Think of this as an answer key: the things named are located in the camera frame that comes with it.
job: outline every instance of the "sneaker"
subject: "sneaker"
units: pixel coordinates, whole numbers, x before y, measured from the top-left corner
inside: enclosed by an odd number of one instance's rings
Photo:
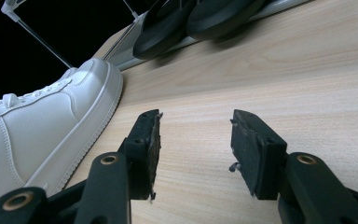
[[[112,118],[123,77],[111,63],[92,58],[46,88],[0,100],[0,197],[21,187],[51,196]]]

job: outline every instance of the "metal rod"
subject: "metal rod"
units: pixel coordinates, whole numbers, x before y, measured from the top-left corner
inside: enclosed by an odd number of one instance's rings
[[[63,64],[65,64],[68,68],[73,67],[56,50],[54,50],[40,35],[38,35],[33,29],[31,29],[27,24],[25,24],[25,22],[19,20],[18,23],[35,39],[37,39],[43,46],[45,46],[46,49],[48,49],[52,54],[54,54],[54,56],[56,56]]]
[[[127,30],[118,38],[118,40],[115,42],[115,44],[112,46],[112,48],[110,48],[110,50],[108,50],[104,56],[103,56],[103,60],[106,60],[107,58],[109,58],[113,52],[115,51],[115,49],[117,48],[117,46],[123,42],[123,40],[127,37],[127,35],[131,32],[131,30],[135,27],[137,21],[134,21],[128,28]]]
[[[138,14],[136,13],[136,11],[132,10],[132,8],[130,7],[130,4],[128,4],[126,2],[126,0],[123,0],[123,2],[126,4],[127,8],[130,10],[133,18],[135,18],[135,20],[137,20],[138,19]]]

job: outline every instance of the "wooden table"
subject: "wooden table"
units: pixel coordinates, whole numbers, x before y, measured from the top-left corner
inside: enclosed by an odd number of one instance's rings
[[[257,114],[288,153],[320,157],[358,191],[358,1],[312,1],[122,73],[117,112],[68,186],[159,109],[157,198],[131,201],[132,223],[281,223],[277,202],[253,198],[228,171],[234,109]]]

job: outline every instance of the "shoe laces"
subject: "shoe laces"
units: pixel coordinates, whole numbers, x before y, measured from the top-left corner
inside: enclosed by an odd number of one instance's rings
[[[53,84],[46,86],[45,88],[37,91],[33,91],[31,93],[26,93],[22,96],[17,96],[14,93],[4,94],[2,100],[0,100],[0,105],[3,105],[6,109],[11,108],[13,105],[17,105],[20,103],[25,103],[29,98],[35,98],[40,96],[43,92],[52,91],[55,87],[60,86],[62,83],[60,81],[54,82]]]

